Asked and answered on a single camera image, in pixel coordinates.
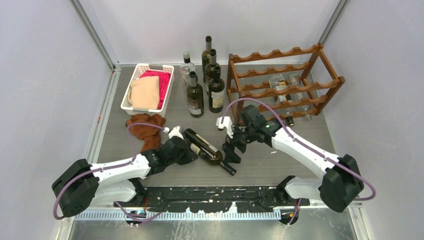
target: green wine bottle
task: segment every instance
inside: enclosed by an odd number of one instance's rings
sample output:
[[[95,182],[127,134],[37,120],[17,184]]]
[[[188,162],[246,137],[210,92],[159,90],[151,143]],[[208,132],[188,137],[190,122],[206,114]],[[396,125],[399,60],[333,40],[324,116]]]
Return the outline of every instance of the green wine bottle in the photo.
[[[219,165],[229,174],[234,176],[236,170],[232,168],[229,164],[224,162],[223,154],[218,148],[210,144],[206,139],[197,134],[191,128],[187,128],[182,132],[184,137],[190,141],[190,150],[197,154],[202,159],[206,160],[210,165]]]
[[[214,67],[219,66],[217,63],[217,51],[215,49],[210,50],[209,64],[204,68],[204,74],[206,78],[206,93],[209,95],[209,82],[214,78]]]
[[[190,85],[187,87],[188,111],[195,118],[200,118],[205,113],[203,103],[203,88],[198,84],[198,75],[190,72]]]
[[[225,83],[221,79],[221,67],[213,67],[213,80],[209,82],[209,110],[212,113],[219,113],[224,107]]]
[[[203,82],[206,82],[205,79],[205,67],[209,63],[209,58],[211,57],[211,49],[212,49],[212,37],[206,37],[206,50],[201,54],[201,71],[203,72]]]

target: wine bottle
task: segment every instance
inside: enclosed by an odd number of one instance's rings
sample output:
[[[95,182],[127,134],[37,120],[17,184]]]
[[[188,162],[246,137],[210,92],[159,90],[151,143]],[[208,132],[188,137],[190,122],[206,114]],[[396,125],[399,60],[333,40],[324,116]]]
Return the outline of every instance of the wine bottle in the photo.
[[[211,49],[212,49],[212,37],[206,36],[206,50],[201,54],[201,71],[203,72],[203,82],[206,82],[205,79],[205,67],[209,63],[209,58],[211,57]]]
[[[301,83],[301,77],[299,76],[299,74],[292,74],[290,76],[288,76],[290,79],[290,85],[294,85],[297,87],[303,87],[303,84]],[[293,100],[293,102],[297,102],[302,100],[303,98],[306,98],[305,96],[305,92],[298,92],[298,93],[292,93],[290,94],[291,99]],[[298,109],[302,112],[308,112],[309,111],[310,106],[309,105],[302,105],[299,106]],[[304,116],[304,119],[306,121],[309,121],[312,119],[312,116],[310,114],[306,114]]]
[[[209,95],[209,82],[214,78],[214,67],[219,66],[217,63],[217,51],[215,49],[210,50],[209,64],[204,68],[204,74],[206,78],[206,93]]]
[[[213,80],[209,82],[209,110],[212,113],[219,113],[224,106],[224,80],[221,79],[221,67],[213,67]]]
[[[186,91],[187,86],[190,85],[190,72],[196,71],[196,66],[190,61],[190,53],[188,51],[185,51],[182,56],[184,58],[184,63],[179,66],[179,71],[181,72],[183,89]]]
[[[195,118],[200,118],[205,113],[203,103],[203,88],[198,84],[198,75],[190,72],[190,85],[187,87],[188,111]]]
[[[286,80],[285,80],[285,78],[282,74],[272,76],[271,79],[269,80],[269,86],[276,91],[284,90],[284,89],[289,87],[288,83],[286,82]],[[289,94],[272,96],[270,98],[271,98],[271,102],[273,104],[279,104],[279,103],[285,102],[285,101],[288,101],[288,102],[292,101],[292,98],[290,97]],[[290,113],[292,113],[293,111],[294,110],[293,110],[292,107],[286,107],[286,108],[278,109],[276,112],[281,113],[283,115],[286,115],[286,117],[285,117],[286,125],[289,126],[289,127],[293,127],[295,125],[295,121],[293,120],[293,117],[287,116]]]
[[[206,139],[197,134],[191,128],[187,128],[182,132],[185,138],[190,141],[190,149],[199,157],[205,159],[211,165],[219,165],[229,174],[234,176],[236,170],[229,164],[224,163],[224,157],[221,151],[215,146],[210,144]]]

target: brown cloth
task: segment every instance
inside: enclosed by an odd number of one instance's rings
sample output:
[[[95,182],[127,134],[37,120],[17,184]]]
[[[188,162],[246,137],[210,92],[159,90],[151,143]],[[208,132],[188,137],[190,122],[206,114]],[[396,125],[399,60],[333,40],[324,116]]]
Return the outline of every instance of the brown cloth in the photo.
[[[163,127],[166,123],[166,118],[159,114],[150,116],[147,113],[136,114],[131,116],[130,120],[126,121],[125,126],[133,123],[148,123]],[[161,144],[161,130],[154,126],[136,125],[132,126],[129,131],[139,140],[144,140],[144,145],[141,151],[155,149]]]

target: white plastic basket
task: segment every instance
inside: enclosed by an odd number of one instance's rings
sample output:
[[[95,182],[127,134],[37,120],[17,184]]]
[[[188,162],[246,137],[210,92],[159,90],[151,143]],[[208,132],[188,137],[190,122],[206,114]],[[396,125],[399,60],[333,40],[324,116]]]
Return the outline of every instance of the white plastic basket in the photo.
[[[125,112],[129,115],[135,115],[135,114],[159,114],[162,117],[165,117],[165,112],[167,111],[168,101],[170,100],[171,90],[172,86],[174,84],[174,67],[170,65],[162,65],[162,69],[152,69],[150,68],[149,64],[145,63],[139,63],[137,66],[135,66],[134,73],[132,74],[131,81],[128,83],[128,87],[126,88],[125,95],[123,96],[122,103],[120,104],[120,108],[125,110]],[[147,70],[150,71],[157,71],[157,72],[165,72],[170,73],[171,78],[169,79],[168,88],[166,90],[165,100],[163,101],[162,109],[140,109],[140,108],[133,108],[131,103],[128,101],[128,94],[131,91],[131,82],[133,80],[139,79],[140,76],[146,72]]]

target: floor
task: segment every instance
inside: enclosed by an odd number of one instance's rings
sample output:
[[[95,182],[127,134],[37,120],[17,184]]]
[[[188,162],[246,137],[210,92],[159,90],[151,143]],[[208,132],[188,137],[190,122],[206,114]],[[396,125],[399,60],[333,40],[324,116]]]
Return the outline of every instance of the floor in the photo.
[[[226,82],[227,66],[223,65],[221,76]],[[246,72],[250,68],[265,69],[267,65],[238,65],[237,71]],[[197,72],[201,76],[201,67]],[[110,116],[107,122],[104,138],[99,152],[98,163],[108,163],[116,160],[130,158],[132,149],[126,134],[125,122],[130,118],[121,109],[121,101],[132,77],[134,66],[124,66],[117,83],[116,94],[113,99]],[[216,119],[221,113],[211,113],[205,107],[205,114],[200,118],[191,117],[188,112],[187,100],[181,84],[181,74],[175,66],[175,82],[166,110],[165,126],[173,128],[181,125],[183,128],[192,128],[209,142],[220,148],[225,140],[225,132],[218,131],[215,126]],[[246,83],[267,81],[269,76],[251,77],[243,79]],[[204,88],[202,78],[199,82]],[[296,133],[317,145],[318,147],[334,152],[328,127],[324,116],[313,116],[311,121],[295,118]],[[141,149],[143,141],[135,139],[135,144]],[[168,136],[162,133],[164,143]],[[295,175],[302,178],[315,178],[314,174],[291,156],[261,143],[251,143],[247,146],[246,153],[240,155],[240,164],[231,164],[237,170],[234,176],[229,175],[219,166],[208,165],[204,160],[198,159],[187,165],[171,165],[164,172],[149,176],[144,180],[145,186],[252,186],[252,185],[277,185],[286,176]]]

